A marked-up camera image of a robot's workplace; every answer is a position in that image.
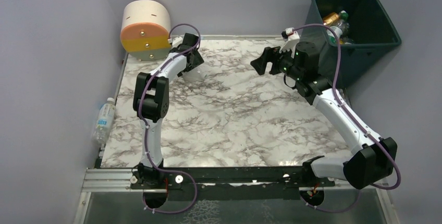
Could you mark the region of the clear bottle green cap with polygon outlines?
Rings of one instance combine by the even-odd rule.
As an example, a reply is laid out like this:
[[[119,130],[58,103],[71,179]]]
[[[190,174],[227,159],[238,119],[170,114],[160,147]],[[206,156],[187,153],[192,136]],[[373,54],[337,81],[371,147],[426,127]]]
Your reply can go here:
[[[348,23],[348,13],[345,10],[342,10],[338,14],[340,14],[340,19],[329,26],[330,30],[327,30],[327,35],[332,43],[338,42],[334,34],[336,34],[339,40],[342,36],[345,36],[348,33],[350,28]]]

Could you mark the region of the amber tea bottle red label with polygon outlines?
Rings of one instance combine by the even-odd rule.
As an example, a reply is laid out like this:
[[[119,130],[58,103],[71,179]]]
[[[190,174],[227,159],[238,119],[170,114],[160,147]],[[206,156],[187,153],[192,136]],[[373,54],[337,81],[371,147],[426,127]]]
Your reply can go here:
[[[330,13],[329,15],[322,18],[323,25],[325,26],[331,26],[333,23],[338,21],[340,19],[340,14],[338,13]]]

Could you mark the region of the tall clear bottle blue label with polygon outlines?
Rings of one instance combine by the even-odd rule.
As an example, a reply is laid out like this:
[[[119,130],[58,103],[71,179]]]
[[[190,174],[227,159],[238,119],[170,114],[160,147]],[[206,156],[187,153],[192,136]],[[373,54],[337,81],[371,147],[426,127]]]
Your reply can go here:
[[[98,144],[106,144],[112,129],[115,112],[115,99],[109,97],[100,108],[93,133],[93,141]]]

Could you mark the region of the clear bottle green label back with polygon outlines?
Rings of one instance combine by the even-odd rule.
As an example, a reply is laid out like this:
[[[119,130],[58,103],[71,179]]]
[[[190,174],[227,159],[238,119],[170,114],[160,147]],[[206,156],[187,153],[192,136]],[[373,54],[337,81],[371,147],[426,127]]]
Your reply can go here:
[[[183,74],[183,79],[188,82],[201,82],[205,80],[205,74],[198,70],[192,70]]]

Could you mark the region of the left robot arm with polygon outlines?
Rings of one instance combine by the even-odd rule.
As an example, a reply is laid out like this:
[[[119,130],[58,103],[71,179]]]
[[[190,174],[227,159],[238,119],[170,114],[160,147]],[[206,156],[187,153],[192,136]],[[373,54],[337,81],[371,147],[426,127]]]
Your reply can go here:
[[[142,158],[137,165],[139,182],[160,184],[164,180],[161,129],[169,109],[169,84],[204,63],[199,45],[199,36],[186,33],[157,68],[137,75],[133,109],[143,130]]]

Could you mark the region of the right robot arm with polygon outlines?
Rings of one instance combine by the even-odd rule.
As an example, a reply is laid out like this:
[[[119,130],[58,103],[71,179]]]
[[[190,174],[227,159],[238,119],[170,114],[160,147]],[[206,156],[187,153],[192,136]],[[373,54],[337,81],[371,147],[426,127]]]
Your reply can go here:
[[[250,62],[259,75],[271,64],[269,74],[284,74],[295,80],[294,89],[319,110],[350,148],[350,158],[318,156],[303,163],[308,180],[334,178],[362,189],[388,177],[394,171],[397,143],[383,138],[359,118],[342,99],[328,78],[318,72],[320,53],[312,42],[299,42],[293,50],[266,47]]]

